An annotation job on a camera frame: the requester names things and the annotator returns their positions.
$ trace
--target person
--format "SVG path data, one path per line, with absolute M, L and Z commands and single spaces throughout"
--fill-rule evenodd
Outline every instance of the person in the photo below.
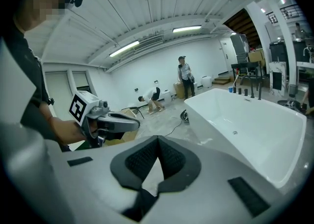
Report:
M 314 78 L 310 78 L 309 80 L 309 88 L 306 91 L 302 101 L 301 105 L 305 103 L 305 100 L 308 99 L 309 101 L 309 108 L 305 112 L 306 115 L 312 115 L 314 116 Z
M 300 38 L 302 40 L 305 40 L 306 38 L 306 32 L 305 30 L 301 30 L 301 27 L 300 27 L 300 24 L 299 23 L 295 23 L 295 27 L 296 27 L 296 30 L 295 30 L 295 37 L 296 38 Z
M 52 116 L 42 66 L 29 48 L 25 32 L 39 26 L 54 11 L 64 9 L 66 2 L 66 0 L 20 0 L 18 5 L 13 7 L 14 11 L 11 13 L 13 17 L 11 19 L 8 17 L 10 20 L 7 21 L 2 34 L 11 55 L 36 86 L 22 116 L 21 124 L 37 130 L 44 139 L 57 141 L 62 151 L 69 150 L 68 144 L 85 140 L 85 136 L 75 121 L 62 121 Z
M 146 101 L 149 107 L 148 113 L 153 113 L 153 103 L 156 106 L 156 109 L 161 112 L 165 109 L 165 107 L 157 101 L 159 99 L 160 89 L 159 87 L 153 87 L 149 89 L 143 96 L 138 97 L 138 101 L 144 102 Z
M 185 56 L 179 57 L 179 63 L 180 65 L 178 66 L 178 75 L 180 82 L 183 83 L 184 86 L 185 99 L 187 99 L 189 87 L 191 88 L 192 96 L 194 97 L 194 77 L 192 75 L 190 66 L 185 62 Z

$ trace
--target ceiling light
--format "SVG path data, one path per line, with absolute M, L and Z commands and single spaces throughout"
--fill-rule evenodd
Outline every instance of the ceiling light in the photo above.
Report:
M 118 49 L 117 51 L 113 52 L 112 54 L 109 55 L 109 57 L 114 57 L 115 55 L 118 55 L 119 53 L 121 53 L 121 52 L 123 52 L 123 51 L 125 51 L 125 50 L 127 50 L 129 48 L 132 48 L 132 47 L 134 47 L 134 46 L 136 46 L 138 44 L 139 44 L 139 41 L 136 40 L 135 42 L 130 43 L 130 44 L 128 44 L 128 45 Z
M 195 26 L 187 26 L 187 27 L 180 27 L 180 28 L 175 28 L 172 30 L 173 33 L 175 32 L 180 32 L 180 31 L 185 31 L 185 30 L 196 30 L 202 28 L 201 25 L 195 25 Z

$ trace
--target white bathtub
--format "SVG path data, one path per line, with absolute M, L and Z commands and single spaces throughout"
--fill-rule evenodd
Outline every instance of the white bathtub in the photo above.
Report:
M 222 89 L 192 97 L 185 104 L 199 145 L 230 154 L 277 188 L 286 184 L 303 145 L 304 115 Z

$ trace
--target concrete floor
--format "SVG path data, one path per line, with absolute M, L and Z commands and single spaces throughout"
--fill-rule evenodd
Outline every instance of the concrete floor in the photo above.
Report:
M 206 92 L 213 88 L 228 89 L 228 86 L 232 85 L 231 83 L 226 85 L 213 85 L 210 88 L 202 88 L 197 90 L 196 95 Z M 251 90 L 247 86 L 241 86 L 242 90 L 245 88 L 249 89 L 249 94 Z M 299 92 L 296 96 L 298 101 L 301 101 L 304 93 Z M 262 88 L 262 99 L 277 103 L 278 100 L 287 99 L 288 94 L 284 98 L 274 97 L 270 95 L 269 89 Z M 145 119 L 141 117 L 140 114 L 137 115 L 137 119 L 141 121 L 141 127 L 136 138 L 141 138 L 145 136 L 152 135 L 167 135 L 183 139 L 195 144 L 200 144 L 196 135 L 192 131 L 188 123 L 181 123 L 180 114 L 185 110 L 183 100 L 175 99 L 170 104 L 165 104 L 166 110 L 162 112 L 156 112 L 152 115 L 148 114 L 148 107 L 141 108 L 141 112 Z M 311 167 L 314 163 L 314 120 L 307 120 L 307 129 L 306 136 L 304 139 L 303 147 L 300 153 L 299 160 L 295 166 L 295 169 L 288 181 L 288 183 L 280 189 L 280 191 L 285 194 L 291 189 L 301 185 L 308 175 L 308 172 L 311 170 Z M 150 174 L 143 183 L 143 188 L 148 190 L 151 194 L 156 195 L 157 185 L 163 181 L 162 170 L 160 162 L 157 160 L 153 166 Z

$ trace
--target black cable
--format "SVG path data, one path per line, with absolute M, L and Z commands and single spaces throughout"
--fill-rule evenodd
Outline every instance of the black cable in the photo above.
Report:
M 182 122 L 183 122 L 183 120 L 181 120 L 181 123 L 178 124 L 175 128 L 173 128 L 172 132 L 170 132 L 170 133 L 168 133 L 167 135 L 165 135 L 165 137 L 168 136 L 168 135 L 170 135 L 171 133 L 173 133 L 173 131 L 174 131 L 178 126 L 180 126 L 180 125 L 182 124 Z

